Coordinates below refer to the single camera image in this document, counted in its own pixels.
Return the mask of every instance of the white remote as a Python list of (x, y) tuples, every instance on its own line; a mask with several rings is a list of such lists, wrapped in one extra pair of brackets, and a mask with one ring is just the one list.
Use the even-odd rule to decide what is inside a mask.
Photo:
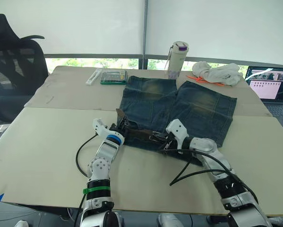
[(86, 84), (91, 85), (97, 79), (101, 72), (101, 69), (96, 69), (94, 73), (90, 76), (90, 78), (86, 81)]

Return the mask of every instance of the jeans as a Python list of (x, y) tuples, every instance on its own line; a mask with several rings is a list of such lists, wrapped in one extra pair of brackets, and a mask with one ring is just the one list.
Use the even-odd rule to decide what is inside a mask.
[[(191, 137), (210, 138), (221, 147), (232, 122), (236, 98), (224, 96), (186, 81), (177, 90), (176, 80), (131, 76), (123, 91), (120, 109), (133, 129), (164, 132), (178, 118)], [(126, 138), (125, 144), (155, 150), (157, 145)]]

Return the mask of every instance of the green cable tie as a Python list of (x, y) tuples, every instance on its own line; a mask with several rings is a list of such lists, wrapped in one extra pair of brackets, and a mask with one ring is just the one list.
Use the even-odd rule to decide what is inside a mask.
[(90, 192), (95, 192), (95, 191), (98, 191), (98, 190), (109, 190), (110, 191), (111, 187), (109, 187), (109, 186), (98, 186), (98, 187), (94, 187), (94, 188), (84, 188), (83, 194), (87, 195)]

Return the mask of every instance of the floor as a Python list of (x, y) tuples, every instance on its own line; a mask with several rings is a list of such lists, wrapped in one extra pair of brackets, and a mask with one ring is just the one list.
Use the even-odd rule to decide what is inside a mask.
[[(125, 227), (156, 227), (158, 213), (118, 211), (124, 218)], [(184, 227), (211, 227), (206, 216), (176, 214)], [(0, 227), (13, 227), (19, 220), (26, 220), (29, 227), (73, 227), (69, 218), (62, 220), (60, 216), (38, 212), (30, 208), (0, 202)], [(222, 223), (214, 227), (228, 227)]]

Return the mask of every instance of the black office chair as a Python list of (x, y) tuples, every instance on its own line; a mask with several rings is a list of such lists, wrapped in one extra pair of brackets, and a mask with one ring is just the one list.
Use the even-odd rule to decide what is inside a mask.
[(40, 35), (19, 38), (0, 14), (0, 120), (12, 122), (48, 77)]

